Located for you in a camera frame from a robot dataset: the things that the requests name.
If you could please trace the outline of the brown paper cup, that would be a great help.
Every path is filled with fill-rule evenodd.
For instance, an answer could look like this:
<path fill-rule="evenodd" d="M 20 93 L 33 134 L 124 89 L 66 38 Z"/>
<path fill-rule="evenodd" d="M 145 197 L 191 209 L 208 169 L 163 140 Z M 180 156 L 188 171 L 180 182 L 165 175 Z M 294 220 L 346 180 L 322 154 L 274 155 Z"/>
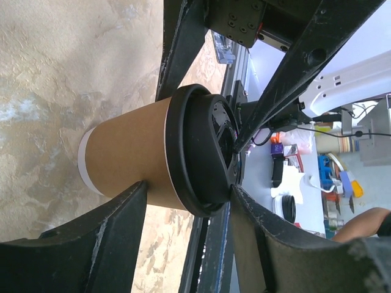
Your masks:
<path fill-rule="evenodd" d="M 138 181 L 148 184 L 147 203 L 185 207 L 175 191 L 166 156 L 171 99 L 106 120 L 87 131 L 78 148 L 78 170 L 93 192 L 114 198 Z"/>

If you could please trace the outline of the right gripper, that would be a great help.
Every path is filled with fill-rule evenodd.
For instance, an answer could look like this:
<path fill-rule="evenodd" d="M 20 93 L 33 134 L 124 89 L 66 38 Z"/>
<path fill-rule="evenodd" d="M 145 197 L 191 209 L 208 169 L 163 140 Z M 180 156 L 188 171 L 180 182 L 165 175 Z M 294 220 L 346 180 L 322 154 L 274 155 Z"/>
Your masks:
<path fill-rule="evenodd" d="M 256 130 L 309 86 L 382 5 L 383 1 L 372 0 L 165 0 L 155 100 L 174 94 L 202 49 L 207 12 L 209 29 L 245 48 L 261 41 L 287 51 L 238 134 L 233 150 L 239 153 Z"/>

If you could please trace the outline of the person forearm in background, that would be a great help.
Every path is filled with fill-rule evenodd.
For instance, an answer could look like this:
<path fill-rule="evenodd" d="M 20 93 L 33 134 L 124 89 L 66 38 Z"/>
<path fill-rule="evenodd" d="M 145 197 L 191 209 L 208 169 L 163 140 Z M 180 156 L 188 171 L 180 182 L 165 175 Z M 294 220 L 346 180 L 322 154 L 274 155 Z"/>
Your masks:
<path fill-rule="evenodd" d="M 357 238 L 390 237 L 390 210 L 371 208 L 348 221 L 332 238 L 344 243 Z"/>

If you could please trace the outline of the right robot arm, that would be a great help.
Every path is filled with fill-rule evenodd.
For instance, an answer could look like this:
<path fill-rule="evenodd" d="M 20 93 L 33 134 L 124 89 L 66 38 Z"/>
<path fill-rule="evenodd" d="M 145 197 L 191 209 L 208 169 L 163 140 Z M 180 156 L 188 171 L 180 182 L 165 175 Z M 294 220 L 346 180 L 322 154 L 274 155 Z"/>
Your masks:
<path fill-rule="evenodd" d="M 156 100 L 168 98 L 201 50 L 207 31 L 250 48 L 262 40 L 284 53 L 235 143 L 241 151 L 256 130 L 279 120 L 291 104 L 310 118 L 390 90 L 390 53 L 331 73 L 340 51 L 363 52 L 349 40 L 384 1 L 165 1 L 163 54 Z"/>

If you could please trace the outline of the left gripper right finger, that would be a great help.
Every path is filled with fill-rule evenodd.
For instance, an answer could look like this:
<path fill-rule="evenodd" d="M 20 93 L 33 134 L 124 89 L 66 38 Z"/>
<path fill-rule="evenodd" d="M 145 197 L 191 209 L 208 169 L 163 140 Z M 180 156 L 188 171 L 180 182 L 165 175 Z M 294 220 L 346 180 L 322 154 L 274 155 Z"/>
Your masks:
<path fill-rule="evenodd" d="M 390 238 L 344 244 L 301 228 L 258 204 L 239 185 L 230 196 L 241 292 L 390 292 Z"/>

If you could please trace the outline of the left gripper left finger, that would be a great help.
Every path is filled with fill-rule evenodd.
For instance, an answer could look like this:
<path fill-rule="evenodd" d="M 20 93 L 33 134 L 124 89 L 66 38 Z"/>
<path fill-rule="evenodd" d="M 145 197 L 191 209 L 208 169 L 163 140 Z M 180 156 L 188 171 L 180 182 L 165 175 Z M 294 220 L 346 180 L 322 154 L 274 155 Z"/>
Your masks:
<path fill-rule="evenodd" d="M 37 239 L 1 243 L 1 292 L 130 292 L 146 205 L 137 182 Z"/>

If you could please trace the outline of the black cup lid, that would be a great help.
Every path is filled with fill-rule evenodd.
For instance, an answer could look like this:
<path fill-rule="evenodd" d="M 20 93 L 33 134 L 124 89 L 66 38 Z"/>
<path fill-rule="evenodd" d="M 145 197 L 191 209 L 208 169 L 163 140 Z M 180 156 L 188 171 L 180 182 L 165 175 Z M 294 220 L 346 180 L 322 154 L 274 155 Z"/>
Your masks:
<path fill-rule="evenodd" d="M 212 217 L 243 180 L 243 155 L 234 152 L 239 127 L 229 103 L 200 84 L 171 97 L 165 126 L 169 175 L 181 204 L 196 217 Z"/>

